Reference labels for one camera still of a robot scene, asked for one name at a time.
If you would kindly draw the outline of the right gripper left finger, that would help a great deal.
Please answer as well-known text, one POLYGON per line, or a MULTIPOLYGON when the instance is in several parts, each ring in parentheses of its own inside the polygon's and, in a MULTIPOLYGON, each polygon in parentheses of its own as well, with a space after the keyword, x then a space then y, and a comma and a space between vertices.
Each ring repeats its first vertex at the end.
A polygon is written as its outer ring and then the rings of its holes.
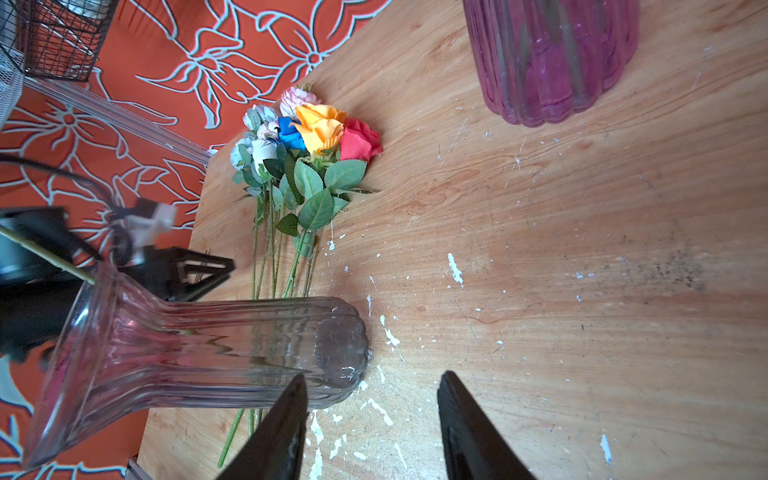
POLYGON ((218 479, 299 479, 307 414, 307 385, 299 374, 218 479))

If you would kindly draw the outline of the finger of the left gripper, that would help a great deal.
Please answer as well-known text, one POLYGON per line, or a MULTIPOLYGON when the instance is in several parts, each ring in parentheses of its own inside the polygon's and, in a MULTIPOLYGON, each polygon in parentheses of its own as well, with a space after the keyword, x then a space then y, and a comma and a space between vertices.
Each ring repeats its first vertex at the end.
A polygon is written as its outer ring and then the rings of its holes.
POLYGON ((232 259, 192 251, 180 247, 141 250, 141 266, 153 280, 201 282, 226 280, 235 269, 232 259))
POLYGON ((169 302, 194 302, 200 300, 222 285, 228 277, 207 277, 192 283, 170 281, 161 293, 161 298, 169 302))

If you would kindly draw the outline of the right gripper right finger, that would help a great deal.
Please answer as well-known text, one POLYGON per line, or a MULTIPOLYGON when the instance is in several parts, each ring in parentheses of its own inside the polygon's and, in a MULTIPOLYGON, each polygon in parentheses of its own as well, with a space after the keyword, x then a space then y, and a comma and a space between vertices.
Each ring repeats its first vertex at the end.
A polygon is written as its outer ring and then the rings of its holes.
POLYGON ((455 372, 442 375, 437 403, 449 479, 535 479, 455 372))

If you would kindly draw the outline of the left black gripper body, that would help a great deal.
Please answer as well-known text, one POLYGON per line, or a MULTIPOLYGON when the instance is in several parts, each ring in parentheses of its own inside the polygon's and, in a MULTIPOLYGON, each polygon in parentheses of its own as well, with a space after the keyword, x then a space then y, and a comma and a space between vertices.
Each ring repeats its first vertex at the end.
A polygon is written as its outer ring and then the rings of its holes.
MULTIPOLYGON (((3 208, 1 225, 64 260, 78 250, 102 255, 70 231, 60 207, 3 208)), ((22 246, 1 239, 1 352, 18 363, 58 337, 81 281, 22 246)))

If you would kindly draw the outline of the brown ribbed glass vase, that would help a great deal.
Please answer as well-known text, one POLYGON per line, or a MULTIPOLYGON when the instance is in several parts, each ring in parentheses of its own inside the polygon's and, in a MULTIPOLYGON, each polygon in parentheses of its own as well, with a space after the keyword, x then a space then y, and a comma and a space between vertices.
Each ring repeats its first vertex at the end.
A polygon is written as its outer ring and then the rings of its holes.
POLYGON ((325 409, 368 362, 365 322, 342 299, 171 303, 101 265, 58 337, 21 464, 44 465, 140 410, 267 409, 296 376, 325 409))

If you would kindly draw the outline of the purple ribbed glass vase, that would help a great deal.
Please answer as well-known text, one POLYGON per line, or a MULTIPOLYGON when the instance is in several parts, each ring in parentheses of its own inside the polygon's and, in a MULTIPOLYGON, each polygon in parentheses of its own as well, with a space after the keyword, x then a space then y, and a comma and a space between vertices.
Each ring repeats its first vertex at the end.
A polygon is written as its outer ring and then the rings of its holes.
POLYGON ((639 42, 636 1, 478 0, 463 10, 487 107, 531 128, 589 109, 639 42))

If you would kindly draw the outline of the pink rose bunch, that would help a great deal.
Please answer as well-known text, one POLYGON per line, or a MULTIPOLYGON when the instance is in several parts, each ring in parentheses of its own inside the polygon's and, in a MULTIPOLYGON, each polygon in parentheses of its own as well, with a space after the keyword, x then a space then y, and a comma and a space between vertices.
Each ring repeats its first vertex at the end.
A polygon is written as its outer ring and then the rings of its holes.
POLYGON ((273 105, 250 106, 243 117, 247 132, 230 153, 231 163, 237 170, 236 176, 246 184, 247 193, 256 199, 251 279, 251 297, 254 300, 277 296, 278 250, 282 247, 284 236, 277 229, 277 223, 287 206, 287 195, 279 189, 283 169, 270 170, 268 167, 282 166, 286 155, 296 151, 288 150, 279 143, 277 124, 283 116, 296 122, 294 113, 281 101, 273 105))

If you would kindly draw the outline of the blue rose stem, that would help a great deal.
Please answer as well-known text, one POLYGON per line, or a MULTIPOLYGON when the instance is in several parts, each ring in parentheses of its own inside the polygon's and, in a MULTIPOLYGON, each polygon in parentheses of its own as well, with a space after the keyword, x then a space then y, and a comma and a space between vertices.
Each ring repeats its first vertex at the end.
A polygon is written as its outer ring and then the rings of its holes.
POLYGON ((278 141, 288 150, 305 151, 306 146, 295 122, 290 117, 280 117, 278 124, 278 141))

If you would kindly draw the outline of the orange rose stem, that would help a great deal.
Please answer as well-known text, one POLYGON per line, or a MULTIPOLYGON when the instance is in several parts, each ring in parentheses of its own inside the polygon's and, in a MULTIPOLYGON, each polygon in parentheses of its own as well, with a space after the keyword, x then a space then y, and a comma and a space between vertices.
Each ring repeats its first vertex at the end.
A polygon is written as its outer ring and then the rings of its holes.
POLYGON ((284 233, 283 240, 292 239, 295 250, 281 290, 284 298, 308 294, 318 236, 349 206, 354 194, 365 192, 361 183, 373 159, 339 160, 344 122, 350 118, 345 112, 311 102, 294 111, 306 150, 287 154, 281 166, 279 189, 287 195, 287 206, 277 229, 284 233))

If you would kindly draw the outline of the small magenta rose stem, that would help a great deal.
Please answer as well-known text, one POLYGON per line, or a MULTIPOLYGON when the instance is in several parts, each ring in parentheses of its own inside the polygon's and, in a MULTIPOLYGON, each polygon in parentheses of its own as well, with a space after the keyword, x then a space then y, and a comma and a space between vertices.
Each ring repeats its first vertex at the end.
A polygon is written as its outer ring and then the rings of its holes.
POLYGON ((340 140, 340 161, 361 160, 369 162, 383 152, 380 134, 357 118, 347 118, 340 140))

